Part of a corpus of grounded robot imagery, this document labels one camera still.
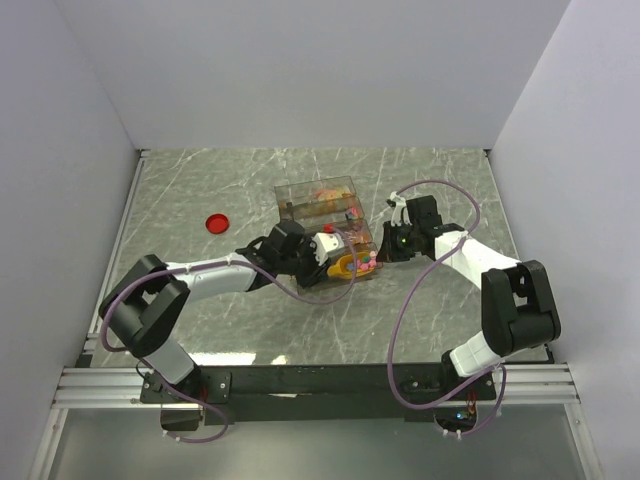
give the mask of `transparent plastic box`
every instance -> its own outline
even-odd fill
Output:
[[[364,218],[351,177],[336,177],[275,187],[280,220],[303,227]]]
[[[275,187],[275,192],[280,220],[293,220],[310,235],[323,232],[327,224],[332,224],[349,236],[356,250],[355,267],[347,247],[333,252],[329,257],[328,280],[306,289],[297,286],[299,293],[346,285],[353,268],[357,269],[357,282],[376,276],[382,267],[382,263],[377,263],[378,247],[351,177],[282,185]]]

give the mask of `white wall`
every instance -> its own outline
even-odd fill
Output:
[[[138,147],[491,147],[568,0],[56,0]]]
[[[607,478],[640,471],[640,2],[573,0],[491,155]]]
[[[86,335],[135,166],[51,0],[0,8],[0,478],[25,478]]]

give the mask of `marble countertop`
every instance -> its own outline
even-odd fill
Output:
[[[189,262],[226,255],[268,233],[278,222],[274,186],[349,175],[378,246],[391,212],[385,199],[419,179],[457,183],[478,200],[482,220],[474,237],[505,255],[515,247],[491,168],[480,149],[318,148],[152,150],[143,160],[112,285],[135,261],[155,253]],[[469,226],[473,210],[445,186],[432,194],[445,222]],[[223,235],[211,235],[205,219],[225,213]],[[311,306],[275,286],[225,294],[187,305],[173,336],[204,365],[336,364],[385,361],[398,309],[427,265],[422,257],[386,264],[377,277],[355,285],[341,301]],[[327,291],[327,295],[337,290]],[[446,350],[480,329],[480,292],[453,270],[436,269],[414,295],[398,337],[396,361],[439,362]],[[544,348],[514,360],[546,361]],[[92,366],[133,366],[136,360],[98,347]]]

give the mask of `red lid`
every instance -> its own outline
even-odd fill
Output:
[[[229,228],[229,219],[221,213],[214,213],[207,218],[207,221],[204,224],[207,227],[207,230],[214,235],[218,235],[227,231],[227,228]]]

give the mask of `purple cable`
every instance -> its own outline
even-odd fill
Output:
[[[502,400],[504,399],[504,392],[507,389],[507,369],[504,367],[504,365],[498,365],[498,367],[500,367],[500,369],[502,370],[502,382],[500,384],[500,393],[498,394],[498,398],[496,400],[496,403],[493,405],[493,408],[491,409],[491,411],[489,412],[489,415],[487,415],[484,420],[482,420],[482,422],[480,422],[480,424],[478,425],[476,423],[476,425],[473,426],[473,428],[471,430],[467,430],[466,432],[460,432],[460,436],[461,437],[465,437],[467,435],[472,435],[474,433],[476,433],[478,430],[486,427],[489,422],[491,422],[491,420],[493,420],[496,416],[496,413],[498,412],[498,409],[500,408],[500,405],[502,404]],[[442,427],[439,427],[441,432],[444,432],[445,430]],[[447,435],[450,437],[457,437],[458,433],[457,432],[453,432],[451,430],[447,431]]]
[[[469,199],[469,201],[471,202],[471,204],[473,205],[473,208],[476,211],[476,218],[475,218],[473,224],[471,225],[471,227],[469,227],[468,233],[471,233],[476,229],[476,227],[480,223],[480,205],[471,196],[471,194],[469,192],[467,192],[462,187],[460,187],[460,186],[458,186],[458,185],[456,185],[454,183],[448,182],[446,180],[419,180],[417,182],[411,183],[411,184],[401,188],[400,190],[397,191],[397,193],[400,194],[400,193],[404,192],[405,190],[408,190],[409,188],[416,187],[418,185],[423,185],[423,184],[426,184],[426,183],[438,183],[438,184],[442,184],[442,185],[447,185],[449,187],[454,188],[455,190],[457,190],[460,193],[462,193],[465,197],[467,197]],[[447,393],[446,395],[443,395],[441,398],[439,398],[437,400],[434,400],[432,402],[429,402],[429,403],[421,404],[421,405],[417,405],[417,404],[408,402],[407,400],[402,398],[402,395],[400,394],[400,392],[398,391],[398,387],[396,386],[396,381],[395,381],[395,378],[394,378],[394,375],[393,375],[393,352],[395,350],[395,345],[396,345],[396,341],[397,341],[397,338],[398,338],[398,332],[400,331],[400,325],[402,324],[402,318],[403,318],[403,316],[404,316],[404,314],[405,314],[405,312],[407,310],[407,307],[409,306],[409,302],[411,301],[411,298],[413,297],[413,294],[416,293],[416,290],[418,289],[418,287],[420,286],[420,284],[422,283],[422,281],[425,279],[425,277],[427,275],[429,275],[433,270],[435,270],[439,265],[441,265],[446,259],[448,259],[452,255],[455,255],[458,251],[460,251],[460,249],[462,248],[462,246],[464,245],[464,242],[466,240],[467,240],[466,236],[462,237],[460,239],[460,241],[458,242],[458,244],[453,249],[451,249],[449,252],[445,253],[442,257],[438,258],[431,265],[429,265],[427,268],[424,269],[424,271],[418,276],[416,281],[413,283],[411,289],[409,290],[409,293],[407,294],[407,297],[405,298],[404,302],[402,303],[402,306],[400,307],[400,311],[398,312],[398,317],[396,319],[396,323],[393,326],[393,331],[391,332],[391,340],[389,342],[389,350],[387,352],[387,379],[389,380],[389,387],[391,388],[391,393],[393,394],[395,399],[402,406],[404,406],[406,408],[410,408],[412,410],[428,410],[430,408],[437,407],[441,403],[446,402],[450,398],[452,398],[455,395],[457,395],[463,389],[465,389],[466,387],[471,385],[473,382],[478,380],[483,375],[491,372],[495,368],[493,365],[489,366],[489,367],[485,368],[484,370],[482,370],[481,372],[478,372],[475,375],[469,377],[464,382],[462,382],[460,385],[458,385],[456,388],[451,390],[449,393]],[[498,401],[496,402],[496,406],[494,407],[496,411],[497,411],[498,408],[500,408],[500,403],[502,402],[502,397],[503,396],[504,395],[498,397]]]
[[[344,242],[346,243],[347,247],[349,248],[349,251],[351,252],[351,256],[353,258],[353,264],[356,264],[356,259],[358,258],[358,255],[356,254],[356,250],[353,246],[353,243],[351,243],[351,240],[349,239],[348,235],[346,235],[342,230],[333,227],[333,230],[342,237],[342,239],[344,240]],[[290,297],[295,298],[296,300],[300,300],[301,302],[305,302],[305,303],[310,303],[312,305],[328,305],[330,303],[333,302],[337,302],[338,300],[341,300],[347,293],[349,293],[349,291],[351,290],[351,288],[353,287],[358,272],[357,269],[353,269],[353,273],[351,275],[351,280],[349,281],[349,284],[347,285],[347,288],[337,297],[334,298],[328,298],[328,299],[319,299],[319,300],[315,300],[315,299],[311,299],[311,298],[305,298],[302,297],[300,295],[298,295],[296,292],[293,292],[292,290],[289,290],[287,287],[285,287],[282,283],[280,283],[273,275],[271,275],[269,272],[263,270],[262,268],[258,267],[257,265],[254,265],[250,262],[243,262],[240,260],[231,260],[230,262],[227,262],[225,260],[220,260],[220,261],[216,261],[216,262],[210,262],[210,263],[205,263],[205,264],[201,264],[201,265],[196,265],[191,267],[190,271],[191,272],[198,272],[201,270],[209,270],[209,269],[213,269],[213,268],[220,268],[220,267],[225,267],[227,265],[237,265],[237,266],[241,266],[241,267],[248,267],[251,268],[253,270],[255,270],[256,272],[258,272],[261,275],[264,275],[265,277],[267,277],[274,285],[276,285],[277,287],[279,287],[284,293],[286,293],[287,295],[289,295]],[[109,331],[109,324],[111,323],[111,318],[113,317],[113,313],[115,312],[116,308],[118,308],[118,305],[120,305],[127,297],[129,297],[129,295],[131,295],[131,293],[136,290],[140,285],[142,285],[145,282],[148,282],[150,280],[153,280],[155,278],[159,278],[159,277],[163,277],[166,275],[180,275],[182,273],[186,273],[187,272],[187,268],[186,267],[178,267],[178,268],[172,268],[172,269],[167,269],[167,270],[161,270],[158,272],[154,272],[154,273],[150,273],[148,275],[145,275],[144,277],[141,277],[137,280],[135,280],[134,282],[131,282],[129,285],[127,285],[125,287],[124,290],[122,290],[122,292],[120,292],[119,295],[116,296],[116,298],[113,300],[113,302],[111,302],[111,304],[109,305],[109,308],[107,309],[107,312],[104,315],[104,319],[102,321],[102,326],[100,328],[100,343],[102,343],[102,346],[104,347],[104,349],[108,352],[122,352],[122,351],[126,351],[126,347],[114,347],[109,343],[109,340],[107,338],[107,332]],[[142,359],[142,362],[149,368],[153,368],[149,363],[147,363],[144,359]],[[187,401],[187,402],[191,402],[191,403],[196,403],[198,405],[200,405],[203,408],[208,409],[209,411],[215,413],[217,416],[219,416],[222,421],[224,422],[224,425],[222,427],[222,429],[215,435],[211,436],[211,437],[206,437],[206,438],[182,438],[180,437],[180,441],[181,442],[185,442],[185,443],[207,443],[207,442],[211,442],[213,440],[217,440],[218,438],[220,438],[222,435],[224,435],[224,433],[227,431],[227,429],[229,428],[229,418],[226,416],[226,414],[220,410],[217,407],[214,407],[213,405],[209,405],[208,403],[202,402],[196,398],[190,397],[188,395],[185,395],[182,392],[179,392],[178,390],[176,390],[175,388],[173,388],[173,386],[171,386],[171,384],[159,373],[158,376],[160,377],[160,380],[162,381],[162,385],[164,386],[164,388],[166,388],[170,393],[172,393],[173,395],[176,395],[180,398],[182,398],[183,400]],[[168,435],[171,438],[178,438],[178,436],[175,433],[171,433],[169,432]]]

